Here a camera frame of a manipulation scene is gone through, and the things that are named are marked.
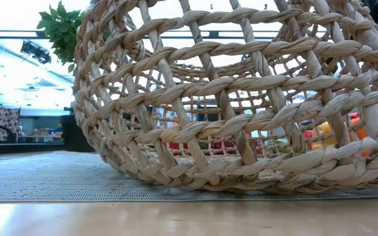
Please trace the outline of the black table edge frame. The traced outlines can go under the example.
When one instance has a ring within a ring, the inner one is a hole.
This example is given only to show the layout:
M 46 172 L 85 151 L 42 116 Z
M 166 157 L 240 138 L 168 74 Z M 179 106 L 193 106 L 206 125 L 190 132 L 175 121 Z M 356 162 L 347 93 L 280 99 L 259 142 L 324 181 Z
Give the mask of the black table edge frame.
M 63 143 L 0 144 L 0 154 L 64 150 Z

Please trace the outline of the black plant pot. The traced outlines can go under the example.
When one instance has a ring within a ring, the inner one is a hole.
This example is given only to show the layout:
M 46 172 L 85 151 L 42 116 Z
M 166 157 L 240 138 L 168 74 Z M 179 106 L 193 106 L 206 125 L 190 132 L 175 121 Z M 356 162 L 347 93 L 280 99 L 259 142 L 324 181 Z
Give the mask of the black plant pot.
M 82 130 L 77 126 L 75 117 L 73 115 L 62 115 L 60 117 L 60 124 L 62 125 L 64 147 L 66 151 L 75 152 L 94 152 Z

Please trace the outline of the green leafy potted plant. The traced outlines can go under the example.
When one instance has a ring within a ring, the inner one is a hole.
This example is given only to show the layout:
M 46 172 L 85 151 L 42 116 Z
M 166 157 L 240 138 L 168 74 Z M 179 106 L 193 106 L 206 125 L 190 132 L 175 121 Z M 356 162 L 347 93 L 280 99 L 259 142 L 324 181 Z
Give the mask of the green leafy potted plant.
M 52 43 L 57 60 L 62 65 L 68 64 L 68 71 L 71 73 L 75 69 L 77 29 L 82 23 L 83 12 L 67 11 L 62 0 L 59 0 L 56 8 L 50 5 L 49 12 L 39 12 L 39 15 L 41 19 L 37 29 L 43 29 L 43 33 Z

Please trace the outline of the black ceiling fixture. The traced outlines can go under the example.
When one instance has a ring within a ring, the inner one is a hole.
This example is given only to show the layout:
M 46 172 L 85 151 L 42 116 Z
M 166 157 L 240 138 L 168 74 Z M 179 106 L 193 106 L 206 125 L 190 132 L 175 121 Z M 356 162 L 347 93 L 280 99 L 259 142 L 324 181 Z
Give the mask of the black ceiling fixture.
M 23 41 L 20 52 L 36 59 L 40 64 L 52 62 L 50 52 L 42 47 L 34 45 L 31 41 Z

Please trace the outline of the woven straw basket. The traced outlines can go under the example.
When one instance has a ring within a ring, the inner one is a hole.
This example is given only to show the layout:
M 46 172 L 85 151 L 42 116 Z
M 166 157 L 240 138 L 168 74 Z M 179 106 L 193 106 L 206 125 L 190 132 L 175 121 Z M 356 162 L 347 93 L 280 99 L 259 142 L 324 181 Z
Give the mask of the woven straw basket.
M 152 18 L 163 0 L 91 0 L 77 30 L 74 112 L 105 163 L 139 180 L 210 191 L 320 193 L 378 184 L 378 29 L 362 0 L 224 0 L 229 12 Z M 189 30 L 191 39 L 166 39 Z M 204 30 L 243 39 L 204 39 Z M 254 31 L 278 31 L 255 39 Z M 351 113 L 360 114 L 352 125 Z M 312 137 L 328 122 L 332 134 Z M 365 128 L 359 140 L 356 131 Z M 213 155 L 211 137 L 238 154 Z M 311 143 L 336 138 L 334 146 Z M 268 140 L 290 153 L 268 154 Z M 186 143 L 174 156 L 163 142 Z M 369 157 L 362 152 L 370 150 Z

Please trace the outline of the low shelf with boxes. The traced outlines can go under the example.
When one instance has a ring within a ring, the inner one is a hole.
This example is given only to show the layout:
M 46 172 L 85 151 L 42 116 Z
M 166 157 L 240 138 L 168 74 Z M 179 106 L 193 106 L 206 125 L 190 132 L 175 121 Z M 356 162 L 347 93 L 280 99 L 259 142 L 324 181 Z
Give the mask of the low shelf with boxes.
M 62 143 L 63 141 L 61 128 L 36 128 L 33 134 L 18 137 L 18 143 Z

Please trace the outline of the orange fruit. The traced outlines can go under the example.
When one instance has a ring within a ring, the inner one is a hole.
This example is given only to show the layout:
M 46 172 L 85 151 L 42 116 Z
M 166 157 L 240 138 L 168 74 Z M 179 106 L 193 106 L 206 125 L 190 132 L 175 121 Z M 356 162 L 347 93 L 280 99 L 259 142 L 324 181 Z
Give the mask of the orange fruit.
M 360 114 L 359 113 L 351 113 L 350 114 L 350 121 L 352 125 L 357 125 L 360 122 Z M 364 139 L 367 136 L 367 132 L 365 128 L 359 128 L 356 132 L 356 135 L 359 140 Z M 370 150 L 365 150 L 362 152 L 362 157 L 369 157 Z

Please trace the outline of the black overhead beam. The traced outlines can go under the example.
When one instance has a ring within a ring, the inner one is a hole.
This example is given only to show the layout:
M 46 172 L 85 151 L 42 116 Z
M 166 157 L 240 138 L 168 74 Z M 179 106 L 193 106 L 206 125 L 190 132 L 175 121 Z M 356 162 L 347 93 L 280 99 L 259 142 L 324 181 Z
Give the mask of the black overhead beam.
M 278 31 L 254 31 L 255 39 L 273 39 Z M 166 39 L 191 39 L 192 33 L 189 30 L 172 30 L 161 35 Z M 204 30 L 201 31 L 204 39 L 243 39 L 241 31 L 236 30 Z M 41 30 L 0 30 L 0 39 L 49 39 Z

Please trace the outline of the grey woven table mat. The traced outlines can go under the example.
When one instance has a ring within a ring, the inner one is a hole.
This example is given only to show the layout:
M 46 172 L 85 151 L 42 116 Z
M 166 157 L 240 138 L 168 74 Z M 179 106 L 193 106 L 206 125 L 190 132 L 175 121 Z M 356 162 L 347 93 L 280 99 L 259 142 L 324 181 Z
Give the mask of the grey woven table mat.
M 244 194 L 147 185 L 116 172 L 97 154 L 56 151 L 0 159 L 0 203 L 307 201 L 378 198 L 378 186 L 316 195 Z

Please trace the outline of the pink grape bunch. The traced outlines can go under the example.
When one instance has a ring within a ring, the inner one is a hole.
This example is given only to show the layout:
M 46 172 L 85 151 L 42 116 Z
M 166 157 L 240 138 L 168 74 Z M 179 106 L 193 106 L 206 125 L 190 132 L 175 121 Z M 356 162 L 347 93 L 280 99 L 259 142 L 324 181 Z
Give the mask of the pink grape bunch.
M 214 136 L 211 137 L 211 140 L 212 142 L 207 144 L 206 147 L 213 153 L 213 155 L 238 154 L 235 141 L 229 138 L 222 140 L 221 138 Z

